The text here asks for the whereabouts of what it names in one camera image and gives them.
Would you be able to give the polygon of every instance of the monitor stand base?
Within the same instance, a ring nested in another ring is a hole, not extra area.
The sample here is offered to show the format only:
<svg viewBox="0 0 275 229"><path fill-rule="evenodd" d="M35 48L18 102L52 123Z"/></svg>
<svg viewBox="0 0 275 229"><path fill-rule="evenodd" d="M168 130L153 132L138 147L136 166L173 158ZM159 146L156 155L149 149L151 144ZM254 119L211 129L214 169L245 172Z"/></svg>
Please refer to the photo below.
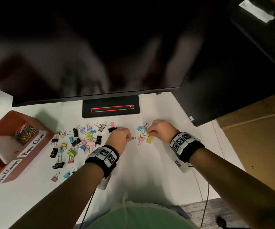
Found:
<svg viewBox="0 0 275 229"><path fill-rule="evenodd" d="M120 96L82 101L82 117L106 117L139 114L139 98Z"/></svg>

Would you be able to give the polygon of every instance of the hand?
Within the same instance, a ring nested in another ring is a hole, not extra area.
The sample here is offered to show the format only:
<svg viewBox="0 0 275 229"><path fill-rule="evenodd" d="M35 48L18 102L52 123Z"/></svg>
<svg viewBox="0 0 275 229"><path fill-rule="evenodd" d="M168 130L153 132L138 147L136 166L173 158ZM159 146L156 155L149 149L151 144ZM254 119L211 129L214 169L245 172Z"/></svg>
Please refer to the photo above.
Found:
<svg viewBox="0 0 275 229"><path fill-rule="evenodd" d="M154 120L152 125L148 128L149 136L155 136L162 142L170 145L172 138L180 133L171 123L164 120Z"/></svg>
<svg viewBox="0 0 275 229"><path fill-rule="evenodd" d="M105 145L110 145L117 150L119 155L124 152L127 142L131 141L131 132L128 128L118 127L116 130L111 132Z"/></svg>

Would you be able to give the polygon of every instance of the black monitor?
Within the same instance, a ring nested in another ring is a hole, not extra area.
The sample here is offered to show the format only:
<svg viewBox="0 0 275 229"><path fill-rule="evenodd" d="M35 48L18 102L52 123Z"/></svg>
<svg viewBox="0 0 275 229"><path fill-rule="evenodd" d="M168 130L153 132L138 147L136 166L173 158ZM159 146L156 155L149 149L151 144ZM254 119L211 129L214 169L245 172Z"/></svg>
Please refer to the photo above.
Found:
<svg viewBox="0 0 275 229"><path fill-rule="evenodd" d="M0 2L0 90L13 107L177 90L203 41L199 2Z"/></svg>

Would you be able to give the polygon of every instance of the black wristband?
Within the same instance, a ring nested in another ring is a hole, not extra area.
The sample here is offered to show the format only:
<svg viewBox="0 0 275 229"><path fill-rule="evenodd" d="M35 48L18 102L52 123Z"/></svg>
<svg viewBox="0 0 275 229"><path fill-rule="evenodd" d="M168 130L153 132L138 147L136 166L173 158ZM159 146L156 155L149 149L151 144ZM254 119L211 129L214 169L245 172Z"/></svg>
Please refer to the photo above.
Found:
<svg viewBox="0 0 275 229"><path fill-rule="evenodd" d="M202 147L205 147L197 138L187 132L176 134L170 142L170 147L182 162L189 162L190 157Z"/></svg>
<svg viewBox="0 0 275 229"><path fill-rule="evenodd" d="M86 159L85 163L94 163L100 166L104 171L104 177L107 178L116 167L119 159L119 153L110 145L105 145L94 150Z"/></svg>

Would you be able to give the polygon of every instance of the cable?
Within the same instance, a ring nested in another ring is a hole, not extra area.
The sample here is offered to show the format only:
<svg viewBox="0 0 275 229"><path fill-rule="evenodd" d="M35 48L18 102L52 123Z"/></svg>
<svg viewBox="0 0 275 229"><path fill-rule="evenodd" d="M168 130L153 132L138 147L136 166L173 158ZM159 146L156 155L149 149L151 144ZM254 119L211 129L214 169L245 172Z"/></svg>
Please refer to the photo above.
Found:
<svg viewBox="0 0 275 229"><path fill-rule="evenodd" d="M90 204L91 204L91 201L92 201L92 198L93 198L94 194L95 194L95 191L94 191L94 193L92 194L90 203L89 203L89 205L88 205L88 208L86 209L86 213L88 212L88 209L89 209L89 207L90 207ZM82 220L82 222L81 222L81 224L80 224L79 229L81 229L81 226L82 226L82 224L83 224L83 221L84 221L84 219L85 219L85 217L86 217L86 213L84 214L84 217L83 217L83 220Z"/></svg>
<svg viewBox="0 0 275 229"><path fill-rule="evenodd" d="M206 206L207 206L207 203L208 203L208 196L209 196L209 184L208 184L208 191L207 191L207 200L206 200L206 203L205 203L205 207L204 207L204 212L203 212L203 216L202 216L202 221L201 221L201 226L200 226L200 228L202 227L202 224L203 224L203 219L204 219L204 215L205 215L205 210L206 210Z"/></svg>

